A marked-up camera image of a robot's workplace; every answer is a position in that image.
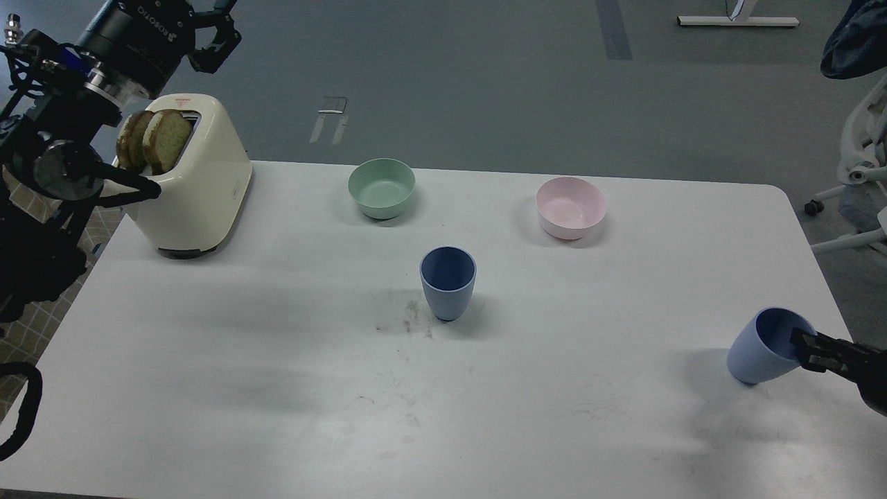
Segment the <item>gray floor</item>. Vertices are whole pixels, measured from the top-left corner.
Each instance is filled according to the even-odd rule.
[[[102,3],[3,8],[73,42]],[[722,14],[721,0],[617,4],[622,25],[594,1],[241,0],[237,51],[215,75],[183,63],[165,92],[219,98],[254,159],[764,183],[798,210],[836,184],[839,131],[875,82],[819,73],[845,0],[757,7],[796,29],[677,26]],[[623,32],[632,58],[609,59],[605,32]],[[330,95],[348,98],[341,142],[336,117],[310,143]],[[94,142],[108,161],[115,134]],[[833,213],[799,219],[812,241],[849,230]],[[820,265],[853,336],[887,347],[887,270],[847,251]]]

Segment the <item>tipped blue cup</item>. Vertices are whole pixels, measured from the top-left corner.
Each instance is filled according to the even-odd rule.
[[[797,348],[789,341],[794,328],[816,335],[810,322],[790,310],[766,308],[758,312],[730,347],[726,356],[730,374],[743,383],[758,384],[800,366]]]
[[[455,321],[468,308],[477,264],[466,251],[452,246],[432,249],[422,259],[419,275],[428,306],[438,319]]]

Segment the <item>metal frame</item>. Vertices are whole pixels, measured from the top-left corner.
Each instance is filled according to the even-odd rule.
[[[757,26],[762,28],[796,28],[797,18],[751,17],[757,0],[739,0],[730,16],[678,16],[680,26]]]

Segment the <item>dark cloth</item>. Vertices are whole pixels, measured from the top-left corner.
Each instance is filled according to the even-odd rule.
[[[887,66],[887,0],[851,0],[826,42],[820,71],[846,80]]]

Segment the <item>bread slice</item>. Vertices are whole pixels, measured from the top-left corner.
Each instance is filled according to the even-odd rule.
[[[178,156],[191,137],[191,122],[175,109],[154,113],[142,138],[145,160],[153,175],[161,175],[176,166]]]
[[[117,136],[117,166],[133,173],[141,173],[145,169],[145,155],[142,152],[142,138],[148,123],[153,118],[153,111],[133,113],[123,122],[120,135]]]

